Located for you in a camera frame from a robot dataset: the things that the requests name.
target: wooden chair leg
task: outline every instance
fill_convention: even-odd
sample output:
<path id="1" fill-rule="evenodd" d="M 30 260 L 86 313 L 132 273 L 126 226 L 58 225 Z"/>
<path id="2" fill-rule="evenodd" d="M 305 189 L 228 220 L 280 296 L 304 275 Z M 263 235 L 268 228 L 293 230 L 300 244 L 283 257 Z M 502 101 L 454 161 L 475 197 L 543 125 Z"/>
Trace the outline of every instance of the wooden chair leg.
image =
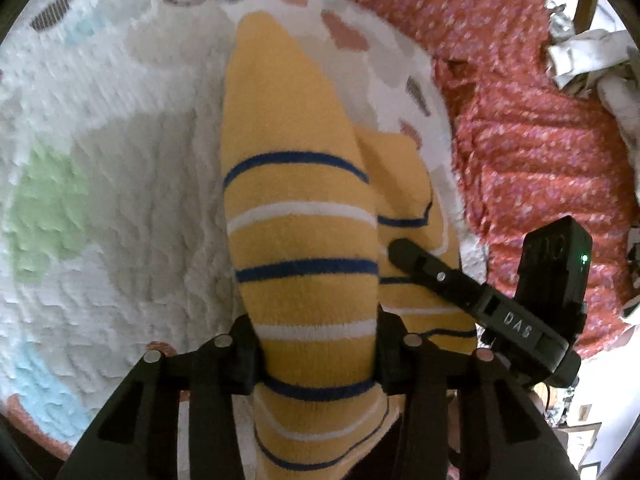
<path id="1" fill-rule="evenodd" d="M 578 0 L 578 7 L 575 10 L 574 17 L 576 34 L 581 34 L 591 28 L 597 8 L 598 0 Z"/>

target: white stripe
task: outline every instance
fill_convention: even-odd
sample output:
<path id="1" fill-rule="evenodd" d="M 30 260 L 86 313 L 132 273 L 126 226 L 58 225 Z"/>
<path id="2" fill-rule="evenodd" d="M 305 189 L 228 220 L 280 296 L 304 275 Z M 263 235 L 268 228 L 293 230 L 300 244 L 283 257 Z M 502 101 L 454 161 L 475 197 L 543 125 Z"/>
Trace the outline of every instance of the white stripe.
<path id="1" fill-rule="evenodd" d="M 382 439 L 385 433 L 391 428 L 392 423 L 396 421 L 399 415 L 400 415 L 399 408 L 396 408 L 393 411 L 393 413 L 390 412 L 386 416 L 385 423 L 380 427 L 380 429 L 374 435 L 372 435 L 372 438 L 360 444 L 357 448 L 355 448 L 352 451 L 353 455 L 351 456 L 347 455 L 346 457 L 344 457 L 344 459 L 338 462 L 338 464 L 349 465 L 349 467 L 351 467 L 357 464 L 364 457 L 366 457 L 371 452 L 371 450 L 378 444 L 380 439 Z"/>
<path id="2" fill-rule="evenodd" d="M 389 308 L 382 305 L 385 312 L 397 314 L 398 316 L 440 316 L 442 314 L 461 314 L 464 312 L 456 306 L 435 306 L 433 308 Z"/>
<path id="3" fill-rule="evenodd" d="M 240 213 L 232 218 L 226 225 L 226 233 L 230 235 L 238 229 L 242 229 L 256 222 L 262 222 L 271 218 L 289 215 L 310 216 L 341 216 L 366 222 L 377 227 L 378 220 L 370 212 L 353 205 L 338 204 L 335 202 L 275 202 L 273 204 L 260 205 Z"/>
<path id="4" fill-rule="evenodd" d="M 264 404 L 262 398 L 258 394 L 258 390 L 254 393 L 254 403 L 257 406 L 260 406 L 262 413 L 264 414 L 264 418 L 266 418 L 268 425 L 271 427 L 273 431 L 275 431 L 280 436 L 284 438 L 288 438 L 289 440 L 298 440 L 301 442 L 320 442 L 323 440 L 331 440 L 332 438 L 340 438 L 347 434 L 353 433 L 353 431 L 357 430 L 359 426 L 364 424 L 369 417 L 374 415 L 380 407 L 380 403 L 382 402 L 383 397 L 379 396 L 376 399 L 376 402 L 373 406 L 371 406 L 358 420 L 356 420 L 350 426 L 347 426 L 343 430 L 337 431 L 329 431 L 327 433 L 295 433 L 294 431 L 289 431 L 287 428 L 284 428 L 280 425 L 280 423 L 276 420 L 273 414 L 269 411 L 267 406 Z"/>
<path id="5" fill-rule="evenodd" d="M 274 341 L 337 341 L 376 334 L 376 320 L 366 319 L 343 325 L 286 326 L 254 325 L 260 339 Z"/>

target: green patch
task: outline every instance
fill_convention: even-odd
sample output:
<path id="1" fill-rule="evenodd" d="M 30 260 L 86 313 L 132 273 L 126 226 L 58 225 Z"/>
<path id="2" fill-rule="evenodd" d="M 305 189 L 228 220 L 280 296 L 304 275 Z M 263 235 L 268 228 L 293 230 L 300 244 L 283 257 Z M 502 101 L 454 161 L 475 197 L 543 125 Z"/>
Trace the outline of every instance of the green patch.
<path id="1" fill-rule="evenodd" d="M 52 259 L 78 256 L 87 244 L 88 180 L 68 155 L 37 143 L 8 213 L 7 237 L 18 283 L 39 283 Z"/>

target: gray shape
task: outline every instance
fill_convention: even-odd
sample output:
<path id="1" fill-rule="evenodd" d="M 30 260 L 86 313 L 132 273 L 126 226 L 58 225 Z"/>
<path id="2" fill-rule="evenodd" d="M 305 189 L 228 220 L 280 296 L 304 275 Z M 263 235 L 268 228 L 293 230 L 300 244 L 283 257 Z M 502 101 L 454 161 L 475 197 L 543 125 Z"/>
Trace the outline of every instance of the gray shape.
<path id="1" fill-rule="evenodd" d="M 216 54 L 231 51 L 235 36 L 236 26 L 216 3 L 162 5 L 154 20 L 131 27 L 126 48 L 143 64 L 199 66 Z"/>
<path id="2" fill-rule="evenodd" d="M 369 61 L 376 75 L 391 88 L 398 88 L 407 73 L 408 63 L 403 56 L 387 48 L 373 34 L 367 35 L 369 41 Z"/>
<path id="3" fill-rule="evenodd" d="M 414 40 L 412 40 L 411 38 L 406 37 L 402 32 L 400 32 L 399 30 L 397 30 L 395 27 L 393 29 L 394 31 L 394 39 L 396 40 L 396 43 L 398 44 L 398 48 L 402 51 L 402 53 L 411 58 L 414 56 L 414 52 L 415 52 L 415 48 L 416 45 L 414 43 Z"/>
<path id="4" fill-rule="evenodd" d="M 113 285 L 157 301 L 181 287 L 203 238 L 193 153 L 194 112 L 139 114 L 78 139 L 90 181 L 88 231 Z"/>
<path id="5" fill-rule="evenodd" d="M 339 50 L 331 39 L 320 40 L 314 36 L 297 39 L 300 48 L 333 84 L 347 117 L 354 124 L 377 129 L 378 115 L 367 97 L 369 70 L 365 54 Z"/>

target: blue stripe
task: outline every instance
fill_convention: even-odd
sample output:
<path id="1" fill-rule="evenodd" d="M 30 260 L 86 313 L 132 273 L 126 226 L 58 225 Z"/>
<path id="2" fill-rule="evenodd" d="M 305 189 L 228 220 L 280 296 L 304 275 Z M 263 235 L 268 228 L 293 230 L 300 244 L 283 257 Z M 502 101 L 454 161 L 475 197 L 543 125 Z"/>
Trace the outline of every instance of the blue stripe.
<path id="1" fill-rule="evenodd" d="M 425 227 L 429 222 L 428 218 L 388 218 L 378 216 L 378 223 L 389 227 L 417 228 Z"/>
<path id="2" fill-rule="evenodd" d="M 266 164 L 322 164 L 323 166 L 332 166 L 333 168 L 349 171 L 365 184 L 369 183 L 369 177 L 364 171 L 356 168 L 353 164 L 339 156 L 317 152 L 271 152 L 252 156 L 234 166 L 231 171 L 226 174 L 223 183 L 224 189 L 226 189 L 238 175 Z"/>
<path id="3" fill-rule="evenodd" d="M 380 278 L 380 285 L 402 285 L 404 283 L 413 283 L 411 276 L 390 276 Z"/>
<path id="4" fill-rule="evenodd" d="M 374 436 L 377 432 L 380 431 L 382 425 L 385 423 L 386 418 L 389 416 L 389 398 L 386 398 L 386 411 L 382 416 L 382 420 L 380 420 L 380 424 L 376 426 L 376 429 L 369 433 L 365 438 L 359 440 L 353 446 L 351 446 L 346 452 L 340 455 L 338 458 L 334 458 L 333 460 L 329 460 L 329 462 L 319 462 L 315 464 L 300 464 L 297 462 L 288 462 L 287 460 L 283 460 L 275 456 L 271 451 L 269 451 L 258 437 L 258 432 L 255 431 L 255 440 L 260 447 L 260 450 L 265 454 L 265 456 L 271 460 L 276 466 L 286 469 L 288 471 L 318 471 L 319 469 L 327 469 L 336 465 L 340 460 L 344 459 L 351 451 L 356 449 L 361 444 L 364 444 L 367 440 L 369 440 L 372 436 Z"/>
<path id="5" fill-rule="evenodd" d="M 433 196 L 433 186 L 431 186 L 431 196 Z M 427 224 L 429 223 L 429 215 L 431 214 L 431 208 L 433 207 L 433 198 L 429 200 L 427 204 L 427 209 L 424 210 L 424 217 L 427 219 Z"/>
<path id="6" fill-rule="evenodd" d="M 296 384 L 283 383 L 275 377 L 266 376 L 264 385 L 272 392 L 276 392 L 289 399 L 308 400 L 309 402 L 331 402 L 332 400 L 351 399 L 368 392 L 376 383 L 367 379 L 361 383 L 348 386 L 334 386 L 332 388 L 309 388 Z"/>
<path id="7" fill-rule="evenodd" d="M 476 332 L 476 329 L 464 331 L 464 330 L 451 330 L 449 328 L 434 328 L 433 330 L 422 332 L 420 335 L 422 337 L 427 337 L 427 338 L 433 335 L 448 335 L 451 337 L 462 337 L 462 338 L 471 339 L 473 337 L 477 338 L 478 332 Z"/>
<path id="8" fill-rule="evenodd" d="M 357 258 L 310 258 L 290 260 L 277 264 L 236 270 L 238 283 L 262 282 L 291 276 L 310 274 L 373 274 L 378 275 L 378 264 L 372 260 Z"/>

